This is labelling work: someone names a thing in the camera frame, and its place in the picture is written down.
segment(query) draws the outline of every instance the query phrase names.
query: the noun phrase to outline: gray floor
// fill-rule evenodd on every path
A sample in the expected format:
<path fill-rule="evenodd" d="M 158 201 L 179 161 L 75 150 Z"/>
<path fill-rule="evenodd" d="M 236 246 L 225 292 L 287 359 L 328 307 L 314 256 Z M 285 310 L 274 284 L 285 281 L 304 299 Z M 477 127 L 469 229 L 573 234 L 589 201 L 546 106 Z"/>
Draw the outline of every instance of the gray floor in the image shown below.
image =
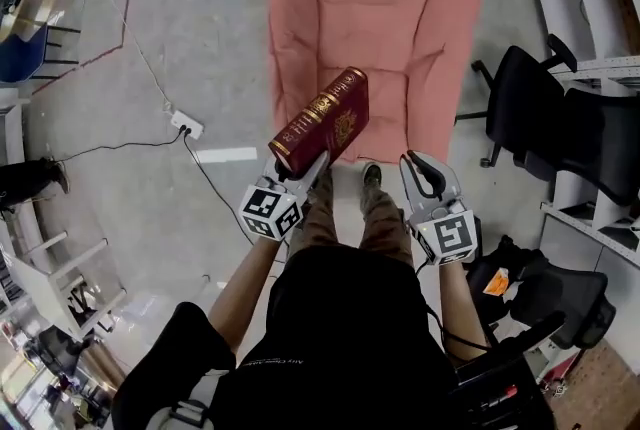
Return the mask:
<path fill-rule="evenodd" d="M 174 107 L 205 125 L 194 148 L 257 148 L 257 161 L 206 166 L 220 192 L 237 206 L 262 168 L 274 131 L 265 0 L 130 0 L 122 47 L 120 14 L 126 0 L 113 2 L 84 0 L 83 5 L 76 0 L 61 20 L 82 26 L 79 40 L 64 38 L 68 55 L 85 62 L 115 49 L 33 96 L 27 110 L 29 156 L 62 158 L 101 144 L 175 136 L 137 39 Z M 541 58 L 543 36 L 537 0 L 484 0 L 473 57 L 484 59 L 492 71 L 511 44 Z M 460 111 L 484 110 L 487 98 L 487 87 L 469 69 Z M 489 147 L 484 121 L 461 122 L 449 153 L 467 201 L 483 221 L 485 247 L 491 250 L 504 233 L 520 245 L 535 245 L 545 186 L 516 169 L 509 154 L 503 154 L 497 168 L 481 169 L 479 159 Z M 335 169 L 336 222 L 340 237 L 352 244 L 362 230 L 359 168 Z M 196 300 L 203 307 L 214 300 L 223 285 L 218 283 L 228 280 L 248 244 L 181 143 L 96 152 L 69 161 L 67 169 L 71 193 L 51 190 L 55 197 L 40 203 L 39 210 L 48 234 L 68 231 L 66 252 L 108 238 L 99 271 L 117 271 L 130 294 L 119 313 L 124 324 L 119 323 L 112 338 L 120 340 L 114 346 L 130 366 L 153 342 L 176 300 Z M 404 204 L 395 167 L 385 168 L 383 185 Z M 416 262 L 421 257 L 416 250 Z M 274 266 L 275 275 L 279 268 Z M 421 282 L 427 300 L 439 307 L 437 272 L 423 270 Z M 263 331 L 263 311 L 264 301 L 247 346 Z"/>

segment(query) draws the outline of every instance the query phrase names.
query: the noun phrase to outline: orange label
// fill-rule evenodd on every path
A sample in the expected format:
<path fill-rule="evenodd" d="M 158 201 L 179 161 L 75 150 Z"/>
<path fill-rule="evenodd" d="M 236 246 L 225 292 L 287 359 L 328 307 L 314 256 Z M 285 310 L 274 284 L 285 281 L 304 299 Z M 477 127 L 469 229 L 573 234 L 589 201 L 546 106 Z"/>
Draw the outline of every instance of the orange label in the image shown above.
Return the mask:
<path fill-rule="evenodd" d="M 500 297 L 504 295 L 504 292 L 507 291 L 508 287 L 509 287 L 509 270 L 507 270 L 506 268 L 498 268 L 498 271 L 491 278 L 491 280 L 489 281 L 489 284 L 487 284 L 486 288 L 482 291 L 482 293 Z"/>

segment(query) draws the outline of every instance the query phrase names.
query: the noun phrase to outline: book cover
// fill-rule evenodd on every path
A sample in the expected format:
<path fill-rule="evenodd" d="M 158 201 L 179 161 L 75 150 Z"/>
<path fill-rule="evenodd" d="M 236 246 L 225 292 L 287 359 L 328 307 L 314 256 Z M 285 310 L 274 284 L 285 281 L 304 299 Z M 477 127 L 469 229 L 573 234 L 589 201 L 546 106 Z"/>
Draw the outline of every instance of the book cover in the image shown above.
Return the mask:
<path fill-rule="evenodd" d="M 269 149 L 295 179 L 324 150 L 331 165 L 368 122 L 367 75 L 348 67 L 269 142 Z"/>

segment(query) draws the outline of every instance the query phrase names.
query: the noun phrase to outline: electrical cable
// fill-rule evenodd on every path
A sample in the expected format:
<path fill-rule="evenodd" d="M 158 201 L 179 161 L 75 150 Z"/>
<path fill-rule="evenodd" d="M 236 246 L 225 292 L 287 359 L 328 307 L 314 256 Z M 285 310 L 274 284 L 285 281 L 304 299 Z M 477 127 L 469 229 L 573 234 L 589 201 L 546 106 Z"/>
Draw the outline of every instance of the electrical cable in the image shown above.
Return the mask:
<path fill-rule="evenodd" d="M 158 142 L 158 143 L 152 143 L 152 142 L 125 142 L 124 144 L 120 144 L 119 146 L 97 146 L 97 147 L 93 147 L 91 149 L 87 149 L 86 151 L 81 151 L 79 153 L 72 154 L 71 156 L 67 156 L 66 158 L 64 158 L 62 160 L 55 160 L 55 161 L 64 163 L 64 162 L 67 162 L 67 161 L 69 161 L 69 160 L 71 160 L 73 158 L 77 158 L 78 156 L 82 156 L 83 154 L 91 153 L 93 151 L 98 151 L 99 149 L 109 149 L 111 151 L 115 151 L 116 149 L 122 149 L 123 147 L 127 147 L 127 146 L 149 146 L 149 147 L 169 146 L 169 145 L 174 144 L 175 142 L 177 142 L 177 140 L 180 138 L 180 136 L 182 135 L 182 133 L 185 130 L 186 130 L 186 127 L 182 126 L 180 128 L 180 131 L 178 132 L 178 135 L 176 136 L 176 138 L 174 138 L 170 142 Z"/>
<path fill-rule="evenodd" d="M 238 220 L 238 217 L 236 216 L 236 212 L 233 210 L 233 208 L 231 207 L 231 205 L 227 202 L 227 200 L 222 197 L 222 195 L 220 195 L 220 192 L 218 192 L 218 189 L 216 188 L 216 186 L 213 184 L 213 181 L 211 181 L 211 178 L 209 178 L 209 176 L 207 175 L 207 173 L 204 171 L 204 169 L 202 168 L 202 165 L 200 164 L 200 160 L 198 160 L 198 158 L 196 157 L 196 155 L 193 153 L 193 151 L 191 150 L 191 148 L 189 147 L 189 144 L 187 144 L 187 137 L 189 136 L 189 133 L 191 133 L 191 128 L 187 128 L 186 133 L 184 134 L 183 137 L 183 142 L 184 142 L 184 146 L 187 148 L 187 151 L 189 151 L 189 154 L 191 154 L 191 158 L 193 158 L 193 161 L 196 162 L 196 165 L 198 166 L 198 168 L 200 169 L 200 172 L 202 172 L 202 175 L 206 178 L 207 182 L 209 183 L 209 186 L 213 189 L 213 191 L 216 193 L 216 195 L 218 196 L 218 199 L 220 199 L 224 205 L 229 208 L 229 211 L 231 212 L 231 214 L 233 215 L 234 220 L 236 221 L 236 223 L 238 224 L 238 227 L 240 228 L 240 231 L 242 231 L 242 234 L 244 235 L 244 237 L 247 239 L 247 241 L 253 245 L 253 242 L 251 241 L 251 238 L 249 238 L 249 235 L 247 234 L 247 232 L 244 230 L 244 227 L 242 227 L 242 224 L 240 223 L 240 221 Z"/>
<path fill-rule="evenodd" d="M 416 270 L 416 277 L 418 276 L 418 274 L 420 273 L 420 270 L 422 270 L 425 266 L 427 266 L 427 263 L 429 262 L 429 260 L 425 261 L 424 263 L 422 263 L 418 269 Z"/>
<path fill-rule="evenodd" d="M 151 73 L 151 76 L 153 77 L 153 81 L 155 83 L 156 88 L 160 91 L 160 94 L 162 94 L 162 97 L 164 98 L 164 105 L 162 106 L 163 111 L 165 113 L 171 114 L 172 113 L 171 109 L 173 108 L 173 103 L 167 97 L 167 94 L 165 93 L 164 89 L 162 87 L 160 87 L 160 82 L 158 81 L 158 77 L 153 72 L 153 69 L 151 69 L 151 64 L 149 64 L 149 61 L 147 60 L 147 57 L 145 57 L 144 53 L 142 53 L 142 48 L 140 47 L 140 43 L 138 42 L 138 38 L 136 37 L 136 34 L 133 33 L 131 28 L 129 28 L 129 23 L 127 23 L 126 19 L 124 18 L 124 15 L 122 14 L 120 9 L 116 5 L 116 2 L 114 2 L 113 0 L 109 0 L 109 1 L 111 2 L 111 5 L 113 5 L 113 8 L 116 9 L 116 12 L 120 16 L 120 19 L 122 20 L 122 23 L 124 24 L 125 28 L 131 34 L 131 38 L 133 39 L 133 42 L 136 45 L 136 48 L 138 48 L 138 53 L 140 53 L 140 56 L 142 57 L 142 60 L 144 60 L 144 63 L 147 66 L 147 69 L 149 70 L 149 72 Z"/>
<path fill-rule="evenodd" d="M 429 261 L 425 261 L 424 263 L 422 263 L 418 269 L 416 270 L 416 277 L 418 276 L 418 274 L 420 273 L 420 270 L 422 270 L 428 263 Z M 440 321 L 440 317 L 436 314 L 436 312 L 431 309 L 431 307 L 429 307 L 427 305 L 427 313 L 431 316 L 433 316 L 434 320 L 436 321 L 436 323 L 438 324 L 438 328 L 440 329 L 440 336 L 442 339 L 442 345 L 444 346 L 444 340 L 445 338 L 449 338 L 449 339 L 453 339 L 454 341 L 458 341 L 459 343 L 462 343 L 463 345 L 467 345 L 471 348 L 477 348 L 478 350 L 483 350 L 485 352 L 488 352 L 489 350 L 491 350 L 491 347 L 486 346 L 486 345 L 480 345 L 478 343 L 474 343 L 473 341 L 468 341 L 464 338 L 461 338 L 460 336 L 456 336 L 455 334 L 449 332 L 447 329 L 444 328 L 444 326 L 442 325 L 442 322 Z M 448 350 L 445 351 L 451 355 L 452 357 L 461 360 L 462 362 L 466 362 L 462 359 L 460 359 L 459 357 L 457 357 L 455 354 L 452 354 L 451 352 L 449 352 Z"/>

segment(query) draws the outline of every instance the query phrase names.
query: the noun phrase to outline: white table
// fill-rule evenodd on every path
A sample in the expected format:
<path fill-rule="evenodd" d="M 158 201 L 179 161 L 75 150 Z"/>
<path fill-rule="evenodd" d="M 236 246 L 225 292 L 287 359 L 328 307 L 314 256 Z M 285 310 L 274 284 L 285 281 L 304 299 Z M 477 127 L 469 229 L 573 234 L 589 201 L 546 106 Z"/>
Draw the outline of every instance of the white table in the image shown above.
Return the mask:
<path fill-rule="evenodd" d="M 67 233 L 61 233 L 55 238 L 43 243 L 42 248 L 50 247 L 66 236 Z M 91 316 L 84 325 L 80 326 L 69 309 L 67 298 L 71 290 L 84 279 L 82 276 L 78 276 L 70 284 L 63 287 L 60 286 L 60 283 L 71 270 L 82 265 L 82 263 L 89 260 L 96 252 L 106 246 L 107 240 L 102 239 L 98 244 L 80 254 L 77 258 L 68 261 L 61 268 L 50 274 L 18 258 L 9 259 L 5 257 L 5 262 L 9 269 L 17 276 L 16 281 L 18 284 L 20 284 L 22 289 L 31 297 L 31 301 L 38 312 L 61 331 L 69 334 L 69 336 L 78 341 L 82 341 L 84 336 L 96 326 L 100 319 L 124 298 L 126 291 L 121 289 L 115 297 L 106 302 L 102 307 L 96 308 L 95 314 Z"/>

